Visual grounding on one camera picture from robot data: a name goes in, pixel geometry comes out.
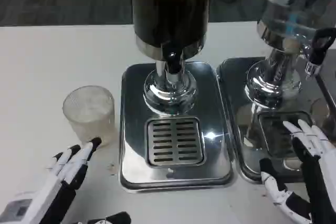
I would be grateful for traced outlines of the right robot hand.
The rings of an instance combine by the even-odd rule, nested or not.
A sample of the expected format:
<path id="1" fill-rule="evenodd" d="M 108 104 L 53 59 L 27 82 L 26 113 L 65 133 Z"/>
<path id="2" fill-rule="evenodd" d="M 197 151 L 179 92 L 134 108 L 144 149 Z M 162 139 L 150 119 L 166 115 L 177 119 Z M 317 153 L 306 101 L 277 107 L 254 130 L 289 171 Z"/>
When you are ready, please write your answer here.
<path id="1" fill-rule="evenodd" d="M 290 132 L 293 149 L 309 200 L 290 191 L 268 158 L 259 161 L 261 180 L 272 203 L 294 223 L 335 223 L 335 146 L 316 125 L 299 119 L 294 125 L 283 121 Z"/>

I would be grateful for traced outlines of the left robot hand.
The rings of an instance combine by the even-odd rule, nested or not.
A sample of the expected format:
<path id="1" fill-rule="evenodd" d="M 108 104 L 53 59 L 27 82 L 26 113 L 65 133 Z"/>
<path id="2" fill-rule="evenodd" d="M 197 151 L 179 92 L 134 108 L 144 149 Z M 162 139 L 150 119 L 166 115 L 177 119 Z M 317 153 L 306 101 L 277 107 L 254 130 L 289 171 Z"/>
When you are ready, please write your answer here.
<path id="1" fill-rule="evenodd" d="M 37 188 L 23 190 L 7 203 L 1 223 L 62 223 L 100 144 L 95 137 L 53 156 Z"/>

